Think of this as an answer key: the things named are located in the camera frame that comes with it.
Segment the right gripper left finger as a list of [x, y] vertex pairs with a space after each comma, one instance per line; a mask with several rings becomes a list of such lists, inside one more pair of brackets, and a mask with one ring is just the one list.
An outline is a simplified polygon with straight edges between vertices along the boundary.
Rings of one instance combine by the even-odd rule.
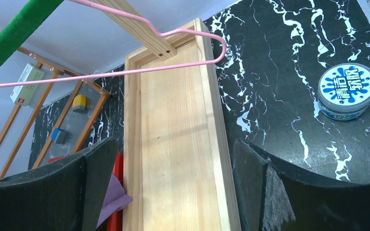
[[117, 150], [107, 138], [1, 179], [0, 231], [95, 230]]

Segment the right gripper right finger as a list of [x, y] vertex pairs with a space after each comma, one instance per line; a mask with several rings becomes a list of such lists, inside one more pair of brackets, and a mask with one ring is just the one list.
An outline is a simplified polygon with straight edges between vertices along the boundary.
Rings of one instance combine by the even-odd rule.
[[244, 231], [370, 231], [370, 184], [316, 174], [239, 138], [234, 164]]

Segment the purple garment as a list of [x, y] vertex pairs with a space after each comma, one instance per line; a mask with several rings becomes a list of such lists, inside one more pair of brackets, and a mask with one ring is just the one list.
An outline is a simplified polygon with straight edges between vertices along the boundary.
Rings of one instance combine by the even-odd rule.
[[133, 198], [126, 194], [122, 184], [112, 173], [100, 211], [97, 228], [114, 212], [124, 209], [132, 201]]

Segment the green hanger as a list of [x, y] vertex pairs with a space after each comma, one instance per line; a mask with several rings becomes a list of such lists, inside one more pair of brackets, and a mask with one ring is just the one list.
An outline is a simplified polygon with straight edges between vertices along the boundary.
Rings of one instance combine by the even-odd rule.
[[30, 0], [0, 32], [0, 67], [62, 3], [62, 0]]

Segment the pink wire hanger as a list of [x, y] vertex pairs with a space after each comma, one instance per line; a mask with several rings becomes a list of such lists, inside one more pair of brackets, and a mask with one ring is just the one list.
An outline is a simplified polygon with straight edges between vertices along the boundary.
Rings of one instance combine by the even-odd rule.
[[199, 65], [208, 65], [208, 64], [215, 64], [222, 60], [226, 54], [227, 44], [225, 40], [215, 34], [211, 34], [208, 32], [201, 32], [201, 31], [195, 31], [191, 29], [184, 29], [184, 28], [178, 28], [175, 30], [171, 30], [165, 33], [160, 33], [154, 25], [147, 19], [137, 16], [128, 12], [124, 12], [121, 10], [117, 10], [108, 6], [104, 6], [102, 4], [94, 3], [89, 0], [76, 0], [75, 3], [78, 3], [80, 5], [84, 5], [87, 7], [91, 7], [94, 9], [101, 10], [103, 12], [112, 13], [117, 16], [122, 16], [124, 18], [129, 18], [141, 23], [146, 24], [153, 33], [160, 37], [165, 38], [168, 36], [174, 36], [179, 33], [185, 33], [195, 36], [201, 36], [201, 37], [207, 37], [210, 39], [215, 39], [222, 44], [222, 52], [220, 56], [216, 59], [209, 60], [209, 61], [200, 61], [200, 62], [194, 62], [194, 63], [185, 63], [185, 64], [176, 64], [176, 65], [168, 65], [168, 66], [161, 66], [161, 67], [152, 67], [152, 68], [145, 68], [145, 69], [135, 69], [135, 70], [125, 70], [122, 72], [113, 72], [113, 73], [103, 73], [103, 74], [92, 74], [92, 75], [85, 75], [85, 76], [77, 76], [77, 77], [65, 77], [65, 78], [55, 78], [55, 79], [48, 79], [48, 80], [35, 80], [35, 81], [27, 81], [27, 82], [13, 82], [13, 83], [0, 83], [0, 88], [4, 87], [15, 87], [15, 86], [25, 86], [25, 85], [35, 85], [35, 84], [46, 84], [46, 83], [57, 83], [57, 82], [65, 82], [65, 81], [72, 81], [72, 80], [87, 80], [87, 79], [93, 79], [93, 78], [103, 78], [103, 77], [111, 77], [111, 76], [121, 76], [121, 75], [131, 75], [131, 74], [139, 74], [139, 73], [146, 73], [146, 72], [154, 72], [154, 71], [162, 71], [162, 70], [169, 70], [169, 69], [176, 69], [176, 68], [183, 68], [183, 67], [191, 67], [191, 66], [199, 66]]

